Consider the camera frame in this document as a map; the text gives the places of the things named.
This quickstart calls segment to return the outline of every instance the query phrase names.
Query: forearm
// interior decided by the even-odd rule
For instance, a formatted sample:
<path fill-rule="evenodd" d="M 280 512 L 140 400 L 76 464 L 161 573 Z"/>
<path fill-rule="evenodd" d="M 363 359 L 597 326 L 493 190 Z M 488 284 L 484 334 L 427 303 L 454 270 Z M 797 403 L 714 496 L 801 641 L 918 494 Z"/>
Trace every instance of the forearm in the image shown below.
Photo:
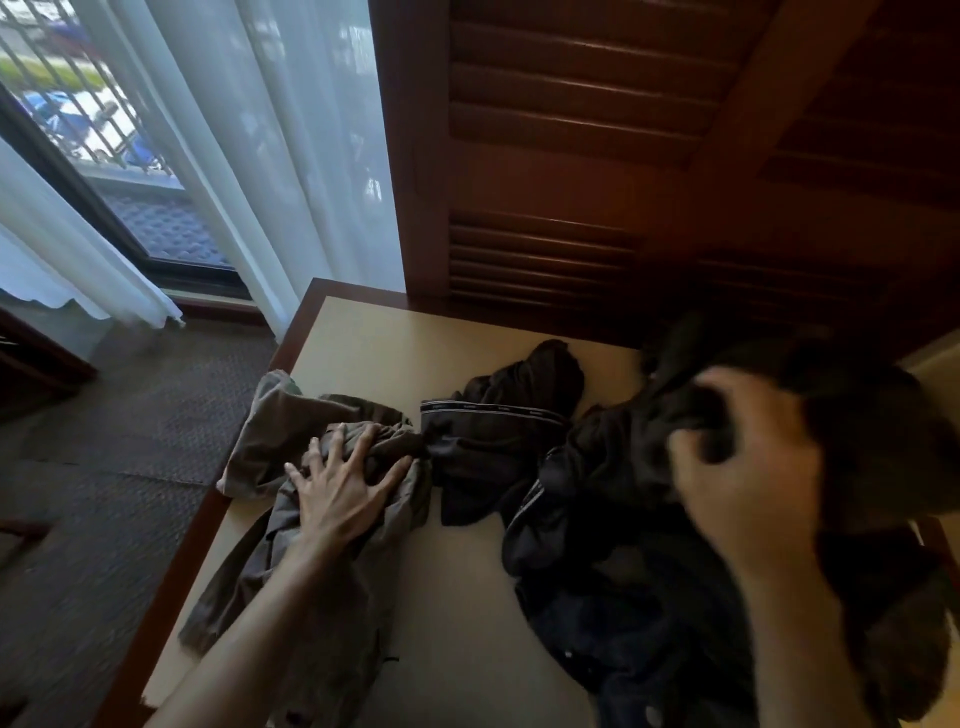
<path fill-rule="evenodd" d="M 815 563 L 740 579 L 754 636 L 763 728 L 870 728 L 843 614 Z"/>
<path fill-rule="evenodd" d="M 149 728 L 262 728 L 335 549 L 295 542 L 237 621 L 147 724 Z"/>

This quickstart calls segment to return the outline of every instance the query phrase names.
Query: glass door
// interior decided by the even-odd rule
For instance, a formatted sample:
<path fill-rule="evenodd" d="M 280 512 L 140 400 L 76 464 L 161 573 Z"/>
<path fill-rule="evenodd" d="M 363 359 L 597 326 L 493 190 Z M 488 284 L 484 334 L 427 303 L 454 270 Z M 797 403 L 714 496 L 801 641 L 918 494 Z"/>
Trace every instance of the glass door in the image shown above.
<path fill-rule="evenodd" d="M 154 283 L 248 298 L 66 0 L 0 0 L 0 135 Z"/>

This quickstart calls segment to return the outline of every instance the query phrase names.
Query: beige table top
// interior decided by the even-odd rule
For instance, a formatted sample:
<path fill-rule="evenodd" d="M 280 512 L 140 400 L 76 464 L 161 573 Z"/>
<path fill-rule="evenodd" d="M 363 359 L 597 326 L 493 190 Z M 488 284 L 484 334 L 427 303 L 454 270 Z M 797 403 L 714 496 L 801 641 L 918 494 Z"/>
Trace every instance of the beige table top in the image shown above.
<path fill-rule="evenodd" d="M 327 297 L 293 368 L 305 394 L 339 392 L 388 404 L 420 423 L 420 401 L 446 397 L 472 376 L 525 357 L 547 336 Z M 636 352 L 565 339 L 587 387 L 581 411 L 639 387 Z M 425 527 L 404 547 L 391 652 L 361 726 L 578 728 L 593 721 L 587 694 L 527 626 L 500 566 L 496 516 L 440 526 L 438 492 Z M 234 502 L 218 530 L 143 691 L 158 706 L 195 664 L 176 634 L 206 582 L 269 503 Z"/>

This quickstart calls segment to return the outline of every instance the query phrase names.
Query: right hand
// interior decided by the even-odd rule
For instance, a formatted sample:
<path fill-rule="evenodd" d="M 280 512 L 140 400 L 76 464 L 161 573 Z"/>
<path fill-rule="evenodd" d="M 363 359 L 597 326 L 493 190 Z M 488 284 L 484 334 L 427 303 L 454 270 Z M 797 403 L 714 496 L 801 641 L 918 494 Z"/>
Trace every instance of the right hand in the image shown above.
<path fill-rule="evenodd" d="M 823 454 L 806 431 L 800 398 L 724 367 L 695 381 L 726 401 L 735 451 L 711 465 L 699 455 L 701 432 L 671 434 L 674 483 L 690 518 L 741 581 L 815 568 Z"/>

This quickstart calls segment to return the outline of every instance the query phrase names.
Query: grass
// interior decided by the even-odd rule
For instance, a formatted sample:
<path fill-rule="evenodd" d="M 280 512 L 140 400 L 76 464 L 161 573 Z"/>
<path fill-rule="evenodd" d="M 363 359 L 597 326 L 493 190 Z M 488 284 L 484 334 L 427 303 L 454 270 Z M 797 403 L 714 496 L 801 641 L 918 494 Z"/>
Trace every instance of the grass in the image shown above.
<path fill-rule="evenodd" d="M 37 59 L 20 59 L 20 63 L 27 69 L 27 76 L 20 72 L 17 64 L 9 57 L 0 57 L 0 82 L 10 91 L 86 91 L 83 80 L 65 61 L 50 60 L 50 65 L 57 71 L 54 76 L 47 67 Z M 93 68 L 79 66 L 84 74 L 87 85 L 94 91 L 103 89 L 107 82 Z"/>

